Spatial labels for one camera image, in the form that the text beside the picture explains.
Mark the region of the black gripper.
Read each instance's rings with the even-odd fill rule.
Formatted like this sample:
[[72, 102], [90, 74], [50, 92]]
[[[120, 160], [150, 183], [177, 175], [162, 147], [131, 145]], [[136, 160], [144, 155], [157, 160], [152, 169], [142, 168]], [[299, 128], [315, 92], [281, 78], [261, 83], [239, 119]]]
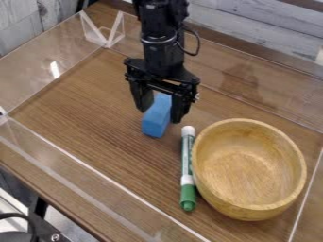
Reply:
[[197, 102], [197, 87], [201, 83], [185, 67], [185, 55], [195, 53], [185, 49], [185, 36], [175, 34], [171, 38], [142, 37], [144, 58], [126, 58], [126, 79], [135, 106], [146, 112], [154, 103], [154, 90], [173, 96], [171, 121], [178, 124]]

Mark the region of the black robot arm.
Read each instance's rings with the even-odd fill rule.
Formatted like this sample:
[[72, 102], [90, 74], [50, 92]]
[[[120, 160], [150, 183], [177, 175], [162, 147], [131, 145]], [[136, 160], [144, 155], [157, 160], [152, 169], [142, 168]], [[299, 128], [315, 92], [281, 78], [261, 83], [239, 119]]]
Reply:
[[199, 77], [185, 67], [185, 55], [201, 50], [198, 33], [185, 24], [189, 0], [132, 0], [140, 21], [144, 58], [126, 58], [126, 80], [135, 106], [146, 112], [154, 91], [171, 96], [171, 122], [179, 123], [198, 101]]

